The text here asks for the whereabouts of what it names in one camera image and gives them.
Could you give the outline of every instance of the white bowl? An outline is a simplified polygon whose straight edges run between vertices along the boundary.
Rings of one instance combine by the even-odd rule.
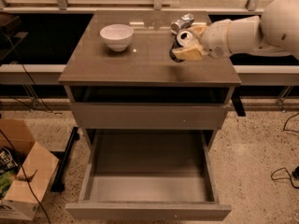
[[[123,24],[113,24],[100,31],[102,40],[109,48],[115,51],[125,50],[131,43],[134,29]]]

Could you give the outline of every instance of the gray tabletop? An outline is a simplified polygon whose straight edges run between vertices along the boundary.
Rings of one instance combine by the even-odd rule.
[[[93,15],[65,70],[65,85],[239,86],[229,59],[176,63],[169,56],[175,36],[169,25],[190,11],[98,11]],[[203,11],[191,11],[195,22],[210,24]],[[106,47],[100,30],[113,23],[134,26],[130,46],[121,52]]]

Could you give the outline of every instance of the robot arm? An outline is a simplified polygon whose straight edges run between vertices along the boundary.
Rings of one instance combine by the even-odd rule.
[[[276,0],[264,10],[261,18],[252,16],[236,21],[217,21],[200,35],[180,31],[177,40],[182,40],[182,46],[188,47],[196,38],[202,50],[213,58],[247,53],[256,56],[293,55],[299,60],[298,11],[299,0]]]

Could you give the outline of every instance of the closed drawer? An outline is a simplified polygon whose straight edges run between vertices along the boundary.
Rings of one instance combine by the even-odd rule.
[[[78,126],[86,129],[217,130],[228,108],[228,105],[71,105]]]
[[[79,219],[223,220],[205,137],[197,131],[97,132],[78,203]]]

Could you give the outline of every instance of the floor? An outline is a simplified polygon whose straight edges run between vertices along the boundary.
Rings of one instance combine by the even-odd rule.
[[[89,149],[81,134],[76,142],[65,174],[66,190],[47,191],[43,205],[51,223],[103,223],[103,224],[291,224],[292,210],[299,207],[298,190],[288,180],[274,182],[271,174],[286,167],[290,172],[299,165],[299,134],[283,132],[284,122],[296,114],[297,102],[290,110],[261,111],[245,104],[247,116],[240,118],[230,111],[222,129],[209,151],[216,189],[221,203],[230,204],[232,212],[223,222],[184,221],[88,221],[73,219],[65,210],[66,203],[78,200]],[[2,119],[24,119],[35,139],[48,150],[64,150],[69,134],[76,125],[70,111],[51,114],[42,111],[1,111]],[[298,130],[299,116],[291,119],[288,129]],[[33,221],[0,220],[0,223],[47,223],[41,208]]]

